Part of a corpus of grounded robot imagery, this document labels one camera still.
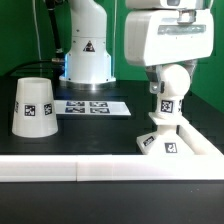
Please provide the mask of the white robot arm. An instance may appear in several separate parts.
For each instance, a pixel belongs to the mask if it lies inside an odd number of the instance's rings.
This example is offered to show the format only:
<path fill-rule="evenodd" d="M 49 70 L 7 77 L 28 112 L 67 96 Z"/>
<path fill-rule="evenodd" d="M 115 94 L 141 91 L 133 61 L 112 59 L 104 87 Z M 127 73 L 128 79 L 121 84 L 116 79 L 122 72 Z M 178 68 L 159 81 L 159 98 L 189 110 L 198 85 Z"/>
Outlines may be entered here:
<path fill-rule="evenodd" d="M 71 48 L 60 84 L 100 89 L 115 83 L 112 56 L 106 50 L 107 14 L 94 0 L 69 0 Z M 192 74 L 199 58 L 213 50 L 214 20 L 203 0 L 125 0 L 131 10 L 124 26 L 124 53 L 142 66 L 150 92 L 162 91 L 162 66 L 182 62 Z"/>

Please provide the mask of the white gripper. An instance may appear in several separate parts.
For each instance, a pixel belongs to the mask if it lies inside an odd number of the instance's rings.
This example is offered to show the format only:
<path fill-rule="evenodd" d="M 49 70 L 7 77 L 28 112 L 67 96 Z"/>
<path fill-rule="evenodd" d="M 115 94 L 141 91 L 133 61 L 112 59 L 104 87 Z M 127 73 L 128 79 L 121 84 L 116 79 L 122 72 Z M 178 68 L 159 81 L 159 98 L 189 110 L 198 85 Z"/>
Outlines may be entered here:
<path fill-rule="evenodd" d="M 214 20 L 210 11 L 197 10 L 196 21 L 191 24 L 179 24 L 178 19 L 175 10 L 138 10 L 126 18 L 125 58 L 131 65 L 147 67 L 152 94 L 164 90 L 161 64 L 185 61 L 184 68 L 193 79 L 197 59 L 212 53 Z"/>

